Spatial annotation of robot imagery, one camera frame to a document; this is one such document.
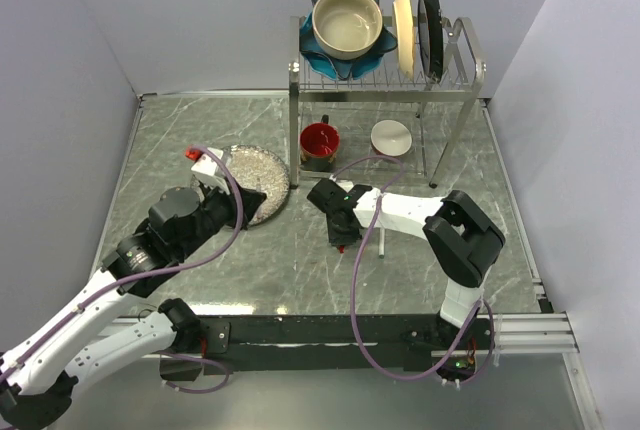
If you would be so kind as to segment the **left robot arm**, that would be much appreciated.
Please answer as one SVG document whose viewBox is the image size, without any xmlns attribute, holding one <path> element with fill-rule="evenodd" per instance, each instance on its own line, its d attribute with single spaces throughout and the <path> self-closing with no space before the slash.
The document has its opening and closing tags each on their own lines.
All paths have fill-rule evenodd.
<svg viewBox="0 0 640 430">
<path fill-rule="evenodd" d="M 202 332 L 181 299 L 163 302 L 139 323 L 97 334 L 144 302 L 223 227 L 247 227 L 265 193 L 186 187 L 165 191 L 135 233 L 120 241 L 79 294 L 39 331 L 1 356 L 1 417 L 17 429 L 44 429 L 81 393 L 148 353 L 191 349 Z"/>
</svg>

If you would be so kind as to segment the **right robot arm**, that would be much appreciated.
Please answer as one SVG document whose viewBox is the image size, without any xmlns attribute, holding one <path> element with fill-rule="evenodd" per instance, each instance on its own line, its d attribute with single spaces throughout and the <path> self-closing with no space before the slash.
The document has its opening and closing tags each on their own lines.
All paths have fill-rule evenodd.
<svg viewBox="0 0 640 430">
<path fill-rule="evenodd" d="M 323 178 L 307 199 L 325 215 L 329 244 L 338 249 L 357 243 L 361 231 L 370 227 L 427 241 L 448 278 L 439 310 L 439 340 L 460 348 L 472 337 L 467 317 L 481 299 L 505 236 L 467 193 L 415 197 Z"/>
</svg>

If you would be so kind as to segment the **white pen green tip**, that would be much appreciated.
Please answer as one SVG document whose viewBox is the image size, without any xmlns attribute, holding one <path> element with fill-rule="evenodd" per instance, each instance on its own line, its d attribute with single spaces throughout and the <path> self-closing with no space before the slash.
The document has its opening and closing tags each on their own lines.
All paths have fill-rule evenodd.
<svg viewBox="0 0 640 430">
<path fill-rule="evenodd" d="M 384 259 L 385 257 L 385 240 L 386 240 L 386 229 L 379 229 L 379 240 L 378 240 L 378 256 L 380 259 Z"/>
</svg>

